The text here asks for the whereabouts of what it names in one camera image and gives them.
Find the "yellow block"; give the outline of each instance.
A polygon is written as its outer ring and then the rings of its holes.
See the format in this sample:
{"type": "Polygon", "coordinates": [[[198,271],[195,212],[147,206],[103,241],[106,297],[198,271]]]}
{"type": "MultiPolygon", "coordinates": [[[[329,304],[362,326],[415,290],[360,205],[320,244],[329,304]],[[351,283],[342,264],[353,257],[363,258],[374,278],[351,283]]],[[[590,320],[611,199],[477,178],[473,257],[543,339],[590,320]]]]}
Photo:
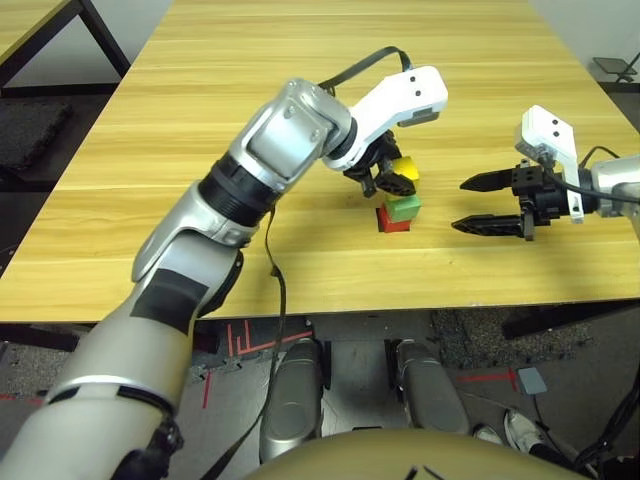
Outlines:
{"type": "Polygon", "coordinates": [[[396,158],[392,163],[395,173],[404,175],[413,183],[418,183],[418,180],[420,180],[420,172],[418,172],[418,166],[411,157],[396,158]]]}
{"type": "MultiPolygon", "coordinates": [[[[395,160],[392,160],[391,163],[392,163],[393,171],[395,173],[404,175],[405,177],[407,177],[409,180],[413,182],[413,184],[416,186],[416,189],[418,188],[420,173],[418,172],[418,166],[416,165],[416,163],[413,161],[411,157],[396,158],[395,160]]],[[[392,195],[390,193],[385,193],[384,196],[388,202],[394,202],[394,201],[402,200],[403,198],[406,198],[406,197],[399,197],[397,195],[392,195]]]]}

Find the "green block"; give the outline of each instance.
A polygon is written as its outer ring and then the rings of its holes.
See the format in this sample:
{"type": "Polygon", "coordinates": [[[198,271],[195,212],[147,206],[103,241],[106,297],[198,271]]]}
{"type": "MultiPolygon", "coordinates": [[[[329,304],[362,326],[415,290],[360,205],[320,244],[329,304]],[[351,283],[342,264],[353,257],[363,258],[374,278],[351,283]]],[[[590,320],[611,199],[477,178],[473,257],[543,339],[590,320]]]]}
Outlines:
{"type": "Polygon", "coordinates": [[[410,197],[395,197],[390,199],[388,196],[384,200],[384,206],[391,217],[393,223],[406,222],[418,216],[422,202],[417,195],[410,197]]]}

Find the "red block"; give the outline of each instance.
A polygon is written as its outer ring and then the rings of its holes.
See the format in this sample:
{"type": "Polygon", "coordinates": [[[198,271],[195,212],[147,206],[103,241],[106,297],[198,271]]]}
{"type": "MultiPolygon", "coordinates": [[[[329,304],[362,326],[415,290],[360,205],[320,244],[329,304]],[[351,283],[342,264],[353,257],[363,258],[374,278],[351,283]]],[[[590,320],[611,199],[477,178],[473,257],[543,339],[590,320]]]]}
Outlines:
{"type": "Polygon", "coordinates": [[[408,232],[411,229],[411,220],[393,223],[384,204],[380,208],[376,208],[376,215],[378,215],[378,230],[381,232],[408,232]]]}

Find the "gray carpet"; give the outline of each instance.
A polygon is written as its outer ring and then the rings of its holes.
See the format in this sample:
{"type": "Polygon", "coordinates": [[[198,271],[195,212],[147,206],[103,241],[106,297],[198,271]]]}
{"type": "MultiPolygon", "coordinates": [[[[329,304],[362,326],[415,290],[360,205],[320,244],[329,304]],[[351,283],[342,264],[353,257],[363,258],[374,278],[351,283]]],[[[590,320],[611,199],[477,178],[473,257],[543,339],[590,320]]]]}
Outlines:
{"type": "Polygon", "coordinates": [[[0,165],[26,170],[46,152],[72,108],[59,101],[0,101],[0,165]]]}

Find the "small gray square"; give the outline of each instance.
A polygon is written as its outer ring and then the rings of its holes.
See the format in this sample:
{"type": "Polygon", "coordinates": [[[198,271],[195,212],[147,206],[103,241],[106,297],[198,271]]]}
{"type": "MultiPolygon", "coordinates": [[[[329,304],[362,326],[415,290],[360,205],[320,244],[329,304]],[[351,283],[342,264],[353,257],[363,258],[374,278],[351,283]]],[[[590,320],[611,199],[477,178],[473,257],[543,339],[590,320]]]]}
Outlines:
{"type": "Polygon", "coordinates": [[[528,395],[535,395],[547,391],[547,386],[540,372],[538,372],[538,369],[535,367],[521,368],[518,370],[518,377],[520,377],[520,383],[528,395]]]}

